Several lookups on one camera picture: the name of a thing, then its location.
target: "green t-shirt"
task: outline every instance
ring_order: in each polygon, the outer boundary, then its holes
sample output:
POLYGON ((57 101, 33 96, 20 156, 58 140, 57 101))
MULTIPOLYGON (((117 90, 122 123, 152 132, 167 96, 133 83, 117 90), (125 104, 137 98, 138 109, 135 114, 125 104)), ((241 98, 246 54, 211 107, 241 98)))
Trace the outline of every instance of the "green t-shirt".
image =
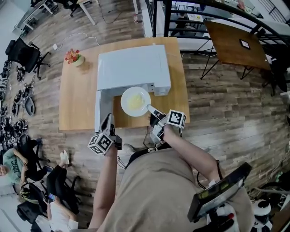
POLYGON ((6 151, 3 156, 3 165, 9 167, 9 173, 7 176, 11 179, 12 183, 19 184, 21 178, 21 170, 23 167, 23 163, 18 156, 14 155, 13 148, 6 151))

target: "yellow food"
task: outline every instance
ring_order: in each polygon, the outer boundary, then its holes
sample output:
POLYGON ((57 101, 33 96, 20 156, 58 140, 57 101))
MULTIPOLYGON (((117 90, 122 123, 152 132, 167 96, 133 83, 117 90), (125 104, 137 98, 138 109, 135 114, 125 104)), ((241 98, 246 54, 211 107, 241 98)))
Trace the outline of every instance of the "yellow food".
POLYGON ((139 110, 144 105, 144 99, 141 94, 134 95, 128 99, 128 108, 130 110, 139 110))

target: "white plate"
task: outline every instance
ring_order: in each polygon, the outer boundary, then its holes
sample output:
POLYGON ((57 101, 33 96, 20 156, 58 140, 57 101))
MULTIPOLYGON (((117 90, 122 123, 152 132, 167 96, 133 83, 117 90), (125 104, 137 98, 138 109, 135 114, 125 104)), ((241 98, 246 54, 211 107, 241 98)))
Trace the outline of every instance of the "white plate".
POLYGON ((121 97, 121 106, 122 106, 123 111, 127 115, 132 116, 132 117, 140 117, 140 116, 144 115, 148 111, 148 109, 147 109, 148 104, 151 104, 150 95, 145 89, 143 89, 141 87, 131 87, 131 88, 127 89, 121 97), (144 104, 138 110, 129 109, 128 108, 128 100, 131 97, 138 95, 138 94, 140 94, 143 97, 144 104))

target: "potted plant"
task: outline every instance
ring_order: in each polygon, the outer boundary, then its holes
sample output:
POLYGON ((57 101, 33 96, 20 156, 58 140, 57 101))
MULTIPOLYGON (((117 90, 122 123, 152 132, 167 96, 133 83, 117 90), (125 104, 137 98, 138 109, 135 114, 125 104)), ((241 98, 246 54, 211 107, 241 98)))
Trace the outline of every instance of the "potted plant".
POLYGON ((85 58, 80 55, 79 52, 79 50, 74 51, 73 49, 70 49, 67 52, 65 60, 68 62, 68 64, 72 64, 73 66, 77 67, 85 61, 85 58))

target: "brown table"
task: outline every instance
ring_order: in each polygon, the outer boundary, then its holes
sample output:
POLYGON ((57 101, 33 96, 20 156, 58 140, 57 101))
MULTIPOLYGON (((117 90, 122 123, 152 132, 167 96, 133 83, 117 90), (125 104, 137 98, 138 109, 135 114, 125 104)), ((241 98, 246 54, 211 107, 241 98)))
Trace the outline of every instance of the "brown table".
POLYGON ((204 21, 204 25, 207 27, 218 60, 205 74, 204 70, 201 79, 204 78, 218 62, 245 66, 241 80, 254 68, 271 70, 263 47, 254 34, 239 28, 211 21, 204 21), (241 40, 246 41, 250 49, 243 47, 241 45, 241 40))
MULTIPOLYGON (((59 129, 61 131, 94 130, 97 91, 98 55, 125 48, 164 44, 167 53, 171 89, 167 96, 151 96, 151 105, 164 113, 170 109, 184 112, 190 122, 189 103, 180 50, 175 37, 134 39, 93 47, 80 52, 86 59, 79 67, 63 63, 59 97, 59 129)), ((121 96, 114 98, 115 127, 148 126, 148 114, 128 116, 121 107, 121 96)))

